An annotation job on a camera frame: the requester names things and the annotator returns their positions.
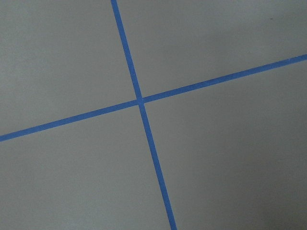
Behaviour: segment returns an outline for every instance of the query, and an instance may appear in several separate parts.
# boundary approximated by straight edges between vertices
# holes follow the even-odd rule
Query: blue painter's tape
[[[0,142],[1,141],[5,141],[5,140],[9,140],[9,139],[13,139],[13,138],[17,138],[17,137],[21,137],[24,135],[28,135],[31,133],[36,133],[39,131],[43,131],[46,129],[50,129],[50,128],[54,128],[54,127],[58,127],[58,126],[63,126],[69,123],[73,123],[76,121],[81,121],[81,120],[85,120],[94,116],[99,116],[102,114],[108,114],[117,110],[121,110],[121,109],[125,109],[125,108],[129,108],[132,106],[136,106],[138,104],[138,102],[136,100],[134,101],[129,101],[129,102],[125,102],[125,103],[121,103],[121,104],[116,104],[110,107],[106,107],[103,109],[98,109],[95,111],[91,111],[85,114],[79,114],[76,116],[71,116],[71,117],[67,117],[58,121],[53,121],[47,124],[43,124],[43,125],[39,125],[39,126],[35,126],[35,127],[31,127],[31,128],[26,128],[17,132],[13,132],[13,133],[9,133],[9,134],[5,134],[0,136]]]
[[[120,16],[120,13],[119,13],[119,9],[118,9],[118,5],[117,5],[116,0],[111,0],[111,4],[112,4],[112,7],[113,7],[115,20],[116,20],[116,24],[117,24],[117,27],[118,27],[119,36],[120,36],[120,39],[121,39],[121,44],[122,44],[123,49],[124,49],[124,53],[125,53],[127,65],[128,65],[128,68],[129,68],[133,88],[134,88],[134,91],[135,91],[135,95],[136,95],[137,99],[139,100],[139,99],[142,99],[142,94],[141,94],[141,89],[140,89],[138,79],[137,79],[137,76],[136,76],[136,72],[135,72],[135,69],[134,69],[134,64],[133,64],[133,61],[132,61],[128,41],[127,41],[127,38],[126,38],[124,25],[123,25],[123,22],[121,20],[121,16]]]
[[[219,77],[219,78],[202,81],[202,82],[199,82],[199,83],[195,83],[193,85],[184,86],[184,87],[177,88],[177,89],[174,89],[174,90],[169,90],[169,91],[166,91],[166,92],[157,93],[155,95],[144,97],[143,101],[144,101],[144,103],[156,101],[156,100],[159,100],[159,99],[162,99],[162,98],[171,97],[171,96],[181,94],[181,93],[184,93],[184,92],[197,90],[197,89],[200,89],[200,88],[219,84],[219,83],[222,83],[222,82],[225,82],[225,81],[230,81],[230,80],[234,80],[234,79],[237,79],[237,78],[242,78],[242,77],[245,77],[245,76],[248,76],[248,75],[264,72],[264,71],[271,70],[271,69],[276,69],[276,68],[279,68],[279,67],[282,67],[282,66],[291,65],[291,64],[294,64],[294,63],[297,63],[297,62],[300,62],[300,61],[305,61],[305,60],[307,60],[307,54],[301,55],[301,56],[298,56],[298,57],[292,57],[292,58],[282,60],[282,61],[278,61],[278,62],[274,62],[274,63],[267,64],[267,65],[264,65],[264,66],[259,66],[259,67],[255,67],[255,68],[252,68],[252,69],[247,69],[245,71],[241,71],[241,72],[238,72],[238,73],[228,74],[228,75],[225,75],[225,76],[222,76],[222,77]]]
[[[143,122],[143,125],[144,125],[144,129],[145,129],[150,153],[151,153],[151,156],[152,156],[152,159],[153,159],[154,169],[155,169],[155,172],[156,172],[156,175],[157,175],[157,178],[158,178],[158,182],[159,182],[163,202],[164,202],[164,205],[165,205],[168,221],[169,221],[171,230],[177,230],[174,214],[173,214],[171,203],[170,203],[170,200],[169,200],[169,197],[168,197],[164,177],[163,177],[163,174],[162,174],[161,165],[160,165],[160,162],[159,162],[158,154],[157,154],[155,144],[154,144],[154,140],[153,140],[154,138],[153,138],[153,135],[152,135],[152,132],[151,132],[151,129],[150,129],[148,116],[147,116],[146,109],[145,109],[145,106],[144,106],[142,93],[141,93],[141,90],[140,90],[140,85],[139,85],[138,78],[137,78],[137,75],[136,75],[136,72],[135,72],[133,60],[132,60],[132,57],[131,57],[131,53],[130,53],[128,41],[127,41],[127,38],[126,38],[124,26],[123,26],[121,16],[120,16],[120,13],[119,13],[117,1],[111,0],[111,4],[112,4],[112,7],[113,7],[113,12],[114,12],[115,20],[116,20],[116,23],[117,23],[121,43],[122,43],[123,48],[124,48],[124,53],[125,53],[127,65],[128,65],[128,68],[129,68],[132,84],[133,84],[133,87],[134,87],[135,95],[136,95],[136,98],[137,98],[137,101],[138,101],[138,104],[139,104],[142,122]]]

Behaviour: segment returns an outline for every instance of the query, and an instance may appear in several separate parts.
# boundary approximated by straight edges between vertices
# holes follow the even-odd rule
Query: concrete floor
[[[144,97],[307,54],[304,0],[118,6]],[[178,230],[307,228],[306,73],[145,104]],[[1,1],[0,230],[176,229],[135,100],[109,1]]]

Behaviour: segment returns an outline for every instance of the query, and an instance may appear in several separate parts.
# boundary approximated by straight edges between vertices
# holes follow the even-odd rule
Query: floor
[[[306,229],[306,11],[2,1],[0,230]]]

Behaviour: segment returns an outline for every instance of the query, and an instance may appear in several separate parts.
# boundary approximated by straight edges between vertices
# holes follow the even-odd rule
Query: gray surface
[[[179,230],[307,226],[307,64],[146,104]]]
[[[169,229],[137,107],[0,145],[1,230]]]
[[[307,53],[307,2],[119,1],[143,96]],[[146,104],[178,230],[307,226],[307,63]],[[3,0],[0,135],[135,99],[111,4]],[[137,107],[0,143],[0,230],[168,230]]]
[[[0,135],[135,99],[109,1],[0,4]]]
[[[307,1],[119,0],[144,96],[307,53]]]

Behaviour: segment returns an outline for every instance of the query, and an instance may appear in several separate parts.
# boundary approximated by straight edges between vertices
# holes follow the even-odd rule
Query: gray floor
[[[118,1],[143,96],[307,54],[307,2]],[[178,230],[307,228],[307,61],[145,104]],[[111,3],[1,1],[0,135],[134,100]],[[137,106],[0,143],[0,230],[169,230]]]

